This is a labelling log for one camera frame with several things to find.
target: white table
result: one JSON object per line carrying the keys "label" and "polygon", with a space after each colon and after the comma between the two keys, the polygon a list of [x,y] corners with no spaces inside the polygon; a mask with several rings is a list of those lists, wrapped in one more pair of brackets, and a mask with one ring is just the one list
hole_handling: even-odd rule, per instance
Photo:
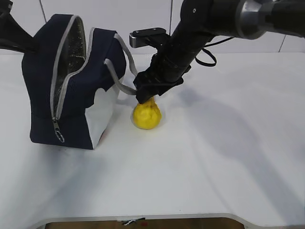
{"label": "white table", "polygon": [[[157,100],[152,131],[132,125],[137,102],[121,94],[100,146],[84,151],[30,142],[21,56],[0,56],[0,228],[140,217],[304,228],[305,54],[217,57]],[[150,56],[135,59],[144,70]]]}

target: yellow plush toy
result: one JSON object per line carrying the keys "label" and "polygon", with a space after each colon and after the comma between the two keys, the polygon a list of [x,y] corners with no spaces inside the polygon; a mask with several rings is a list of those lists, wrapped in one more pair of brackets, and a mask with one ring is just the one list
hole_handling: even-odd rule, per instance
{"label": "yellow plush toy", "polygon": [[140,129],[154,129],[161,119],[162,114],[154,98],[150,98],[144,104],[138,104],[133,111],[133,122]]}

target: lunch bag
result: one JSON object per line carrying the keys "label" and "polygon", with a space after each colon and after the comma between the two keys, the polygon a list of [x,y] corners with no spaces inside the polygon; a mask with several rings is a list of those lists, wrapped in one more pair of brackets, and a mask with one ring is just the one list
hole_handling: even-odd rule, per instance
{"label": "lunch bag", "polygon": [[92,28],[88,51],[79,16],[55,14],[34,36],[39,51],[24,54],[22,73],[30,97],[34,143],[94,149],[134,61],[116,31]]}

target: gray strap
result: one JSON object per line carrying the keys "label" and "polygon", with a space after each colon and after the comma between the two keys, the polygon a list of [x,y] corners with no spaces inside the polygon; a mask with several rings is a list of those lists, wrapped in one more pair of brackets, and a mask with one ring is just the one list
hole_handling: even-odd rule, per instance
{"label": "gray strap", "polygon": [[[129,49],[127,48],[125,42],[123,41],[122,37],[120,37],[117,33],[114,35],[114,38],[117,39],[120,43],[120,45],[122,46],[124,52],[126,53],[127,55],[127,58],[128,58],[128,61],[129,61],[129,69],[130,71],[132,72],[132,74],[134,76],[137,76],[138,74],[138,71],[135,67],[135,63],[134,63],[134,60],[133,60],[133,57],[132,57],[132,54],[130,53]],[[111,60],[109,59],[106,59],[104,61],[104,64],[107,66],[109,72],[110,72],[110,75],[114,81],[114,83],[118,86],[118,88],[126,93],[126,94],[129,94],[129,95],[136,95],[137,94],[137,91],[131,87],[128,87],[124,84],[122,84],[120,81],[119,81],[119,78],[118,78],[118,75],[116,74],[116,71],[115,71],[115,68],[113,66],[113,63]]]}
{"label": "gray strap", "polygon": [[104,64],[107,65],[108,70],[109,70],[109,72],[110,72],[111,77],[113,78],[114,83],[118,86],[118,88],[119,88],[122,92],[124,92],[124,93],[126,93],[126,94],[129,94],[129,95],[136,95],[136,94],[137,94],[137,91],[136,91],[136,90],[134,90],[134,89],[132,89],[131,87],[128,87],[128,86],[122,84],[122,83],[119,81],[118,75],[117,75],[116,72],[115,72],[115,69],[114,69],[114,66],[113,66],[113,63],[112,63],[111,60],[106,59],[106,60],[104,61]]}

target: zipper pull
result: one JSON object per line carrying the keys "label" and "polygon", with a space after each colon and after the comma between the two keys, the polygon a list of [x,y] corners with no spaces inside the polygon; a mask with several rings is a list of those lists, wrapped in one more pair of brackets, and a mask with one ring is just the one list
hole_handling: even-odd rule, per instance
{"label": "zipper pull", "polygon": [[65,142],[65,138],[61,134],[61,130],[59,128],[58,120],[57,119],[53,119],[53,125],[54,125],[54,131],[55,131],[55,134],[56,134],[58,140],[60,140],[60,142],[64,143]]}

